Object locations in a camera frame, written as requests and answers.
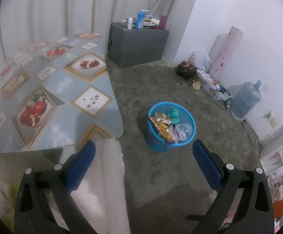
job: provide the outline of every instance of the concrete floor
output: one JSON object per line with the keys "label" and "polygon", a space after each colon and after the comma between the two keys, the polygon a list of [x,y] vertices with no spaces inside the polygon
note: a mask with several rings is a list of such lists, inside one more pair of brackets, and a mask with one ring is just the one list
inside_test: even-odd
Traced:
{"label": "concrete floor", "polygon": [[162,101],[182,105],[196,121],[195,139],[239,169],[257,167],[255,149],[230,112],[215,105],[204,89],[194,90],[165,61],[127,69],[110,59],[106,63],[124,126],[119,141],[131,233],[191,233],[198,223],[186,215],[205,214],[215,195],[192,155],[192,144],[167,153],[148,148],[143,135],[149,109]]}

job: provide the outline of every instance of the silver screw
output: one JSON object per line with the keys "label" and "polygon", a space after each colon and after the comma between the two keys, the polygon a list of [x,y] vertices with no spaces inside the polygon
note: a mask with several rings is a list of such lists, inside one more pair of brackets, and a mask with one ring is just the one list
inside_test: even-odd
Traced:
{"label": "silver screw", "polygon": [[56,171],[60,170],[61,168],[62,168],[62,164],[59,164],[59,163],[54,166],[54,169]]}
{"label": "silver screw", "polygon": [[226,164],[226,168],[229,169],[229,170],[233,170],[235,167],[232,163],[228,163],[228,164]]}
{"label": "silver screw", "polygon": [[258,167],[258,168],[256,168],[256,172],[259,173],[259,174],[262,174],[263,170],[260,167]]}
{"label": "silver screw", "polygon": [[32,169],[31,168],[27,168],[26,170],[25,170],[25,173],[26,174],[30,174],[32,172]]}

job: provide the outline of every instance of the mesh basket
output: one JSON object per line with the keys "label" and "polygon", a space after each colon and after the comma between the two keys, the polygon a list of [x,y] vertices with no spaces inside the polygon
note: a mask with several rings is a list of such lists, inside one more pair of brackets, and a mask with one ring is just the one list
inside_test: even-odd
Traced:
{"label": "mesh basket", "polygon": [[176,108],[179,112],[179,119],[181,123],[188,123],[192,126],[192,135],[191,137],[184,142],[178,144],[168,145],[157,133],[154,131],[150,121],[148,120],[148,131],[147,131],[147,144],[148,146],[156,152],[167,152],[175,147],[183,146],[192,141],[196,134],[196,123],[192,115],[182,106],[172,103],[172,102],[161,102],[154,105],[149,113],[148,116],[154,116],[155,112],[159,113],[166,113],[168,114],[172,108]]}

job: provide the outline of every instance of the wall socket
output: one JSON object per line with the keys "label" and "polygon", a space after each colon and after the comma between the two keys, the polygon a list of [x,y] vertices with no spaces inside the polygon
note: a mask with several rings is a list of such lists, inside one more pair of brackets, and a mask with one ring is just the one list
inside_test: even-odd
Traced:
{"label": "wall socket", "polygon": [[272,128],[274,128],[274,127],[277,126],[278,122],[277,122],[275,116],[273,115],[272,111],[269,111],[269,113],[266,114],[266,115],[264,116],[264,118],[267,118],[267,119],[269,120],[269,122],[270,122]]}

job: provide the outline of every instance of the patterned tablecloth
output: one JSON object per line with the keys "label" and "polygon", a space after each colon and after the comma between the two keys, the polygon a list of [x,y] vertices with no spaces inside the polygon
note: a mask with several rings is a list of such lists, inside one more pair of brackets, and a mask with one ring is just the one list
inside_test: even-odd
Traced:
{"label": "patterned tablecloth", "polygon": [[0,71],[0,152],[115,138],[123,124],[98,33],[23,48]]}

